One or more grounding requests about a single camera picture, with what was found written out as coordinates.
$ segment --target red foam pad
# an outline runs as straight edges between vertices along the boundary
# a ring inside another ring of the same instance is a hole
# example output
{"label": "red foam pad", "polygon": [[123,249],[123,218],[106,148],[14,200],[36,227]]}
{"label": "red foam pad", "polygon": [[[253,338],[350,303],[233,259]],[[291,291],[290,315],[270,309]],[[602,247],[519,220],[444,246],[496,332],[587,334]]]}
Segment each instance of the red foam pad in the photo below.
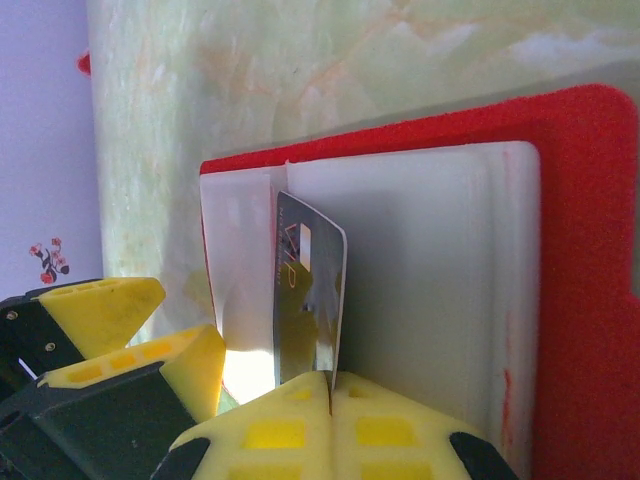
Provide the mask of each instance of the red foam pad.
{"label": "red foam pad", "polygon": [[640,302],[631,294],[637,113],[587,85],[205,162],[201,174],[479,142],[541,156],[533,477],[640,478]]}

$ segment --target credit card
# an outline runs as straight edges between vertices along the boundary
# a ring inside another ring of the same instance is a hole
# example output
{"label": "credit card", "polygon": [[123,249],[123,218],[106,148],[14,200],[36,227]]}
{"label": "credit card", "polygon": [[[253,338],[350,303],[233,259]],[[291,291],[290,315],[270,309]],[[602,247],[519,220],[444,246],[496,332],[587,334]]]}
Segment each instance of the credit card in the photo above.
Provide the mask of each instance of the credit card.
{"label": "credit card", "polygon": [[273,343],[276,385],[321,370],[335,386],[347,267],[344,230],[301,200],[277,198]]}

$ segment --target marble surface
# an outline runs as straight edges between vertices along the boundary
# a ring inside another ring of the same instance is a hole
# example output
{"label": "marble surface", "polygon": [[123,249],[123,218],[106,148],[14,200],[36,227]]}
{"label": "marble surface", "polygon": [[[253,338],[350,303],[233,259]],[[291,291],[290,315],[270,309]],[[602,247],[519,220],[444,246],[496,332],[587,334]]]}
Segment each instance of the marble surface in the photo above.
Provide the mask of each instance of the marble surface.
{"label": "marble surface", "polygon": [[88,2],[106,275],[214,321],[203,160],[587,81],[640,99],[636,0]]}

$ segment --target red flower sticker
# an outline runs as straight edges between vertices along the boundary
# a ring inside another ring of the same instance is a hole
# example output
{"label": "red flower sticker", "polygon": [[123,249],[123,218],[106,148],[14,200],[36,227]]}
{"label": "red flower sticker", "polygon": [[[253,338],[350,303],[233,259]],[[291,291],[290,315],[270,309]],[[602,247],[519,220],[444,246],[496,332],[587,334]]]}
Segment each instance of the red flower sticker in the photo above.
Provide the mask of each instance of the red flower sticker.
{"label": "red flower sticker", "polygon": [[32,257],[34,255],[38,255],[41,250],[42,250],[42,244],[36,243],[33,247],[29,249],[29,255],[31,255]]}
{"label": "red flower sticker", "polygon": [[53,283],[53,275],[50,273],[41,273],[40,280],[42,280],[42,283],[45,285],[49,285],[50,283]]}
{"label": "red flower sticker", "polygon": [[58,237],[51,239],[51,251],[43,249],[41,243],[36,243],[29,249],[29,255],[38,257],[42,262],[44,272],[40,275],[40,281],[45,285],[55,283],[59,274],[69,273],[67,259],[62,256],[62,240]]}
{"label": "red flower sticker", "polygon": [[89,54],[89,50],[78,57],[76,60],[76,68],[87,77],[91,76],[91,55]]}

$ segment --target lavender wall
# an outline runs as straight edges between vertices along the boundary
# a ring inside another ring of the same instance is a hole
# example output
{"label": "lavender wall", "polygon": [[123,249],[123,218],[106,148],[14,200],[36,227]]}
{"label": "lavender wall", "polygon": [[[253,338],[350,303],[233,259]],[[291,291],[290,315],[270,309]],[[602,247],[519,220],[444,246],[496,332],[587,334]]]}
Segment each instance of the lavender wall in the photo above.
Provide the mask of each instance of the lavender wall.
{"label": "lavender wall", "polygon": [[0,300],[102,275],[87,45],[84,0],[0,2]]}

